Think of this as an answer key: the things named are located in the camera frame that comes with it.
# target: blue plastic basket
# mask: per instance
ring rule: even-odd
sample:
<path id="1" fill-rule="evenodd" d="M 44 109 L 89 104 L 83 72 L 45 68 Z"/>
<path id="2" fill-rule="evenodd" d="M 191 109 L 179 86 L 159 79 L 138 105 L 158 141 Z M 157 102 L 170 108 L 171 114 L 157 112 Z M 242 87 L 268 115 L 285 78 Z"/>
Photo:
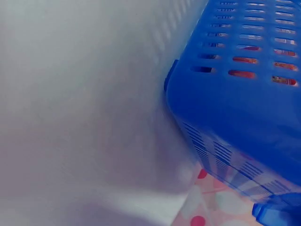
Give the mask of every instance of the blue plastic basket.
<path id="1" fill-rule="evenodd" d="M 301 192 L 300 9 L 210 0 L 165 83 L 203 167 L 255 202 Z"/>

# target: pink fabric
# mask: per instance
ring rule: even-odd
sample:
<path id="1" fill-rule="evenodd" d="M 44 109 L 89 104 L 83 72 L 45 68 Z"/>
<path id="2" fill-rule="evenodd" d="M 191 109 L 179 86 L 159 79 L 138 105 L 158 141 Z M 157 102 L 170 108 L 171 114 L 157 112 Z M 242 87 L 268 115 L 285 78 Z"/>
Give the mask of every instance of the pink fabric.
<path id="1" fill-rule="evenodd" d="M 172 226 L 259 226 L 252 207 L 250 200 L 202 169 Z"/>

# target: basket slot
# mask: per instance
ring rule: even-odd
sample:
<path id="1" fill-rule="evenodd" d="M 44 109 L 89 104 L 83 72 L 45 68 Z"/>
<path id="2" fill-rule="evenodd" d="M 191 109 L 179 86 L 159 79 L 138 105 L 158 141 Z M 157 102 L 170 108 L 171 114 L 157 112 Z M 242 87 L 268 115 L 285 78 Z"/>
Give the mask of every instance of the basket slot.
<path id="1" fill-rule="evenodd" d="M 289 79 L 280 76 L 272 76 L 272 82 L 281 83 L 289 86 L 298 86 L 298 82 L 295 79 Z"/>
<path id="2" fill-rule="evenodd" d="M 279 55 L 284 55 L 284 56 L 290 56 L 290 57 L 297 57 L 297 53 L 294 51 L 290 50 L 285 50 L 285 49 L 274 49 L 274 52 Z"/>

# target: white wall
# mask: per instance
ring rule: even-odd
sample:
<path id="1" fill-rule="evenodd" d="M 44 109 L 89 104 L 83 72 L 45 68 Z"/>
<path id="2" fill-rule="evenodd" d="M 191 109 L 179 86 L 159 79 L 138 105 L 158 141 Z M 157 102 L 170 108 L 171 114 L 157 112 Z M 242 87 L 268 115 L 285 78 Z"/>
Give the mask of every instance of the white wall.
<path id="1" fill-rule="evenodd" d="M 1 225 L 171 223 L 194 164 L 162 87 L 204 4 L 0 1 Z"/>

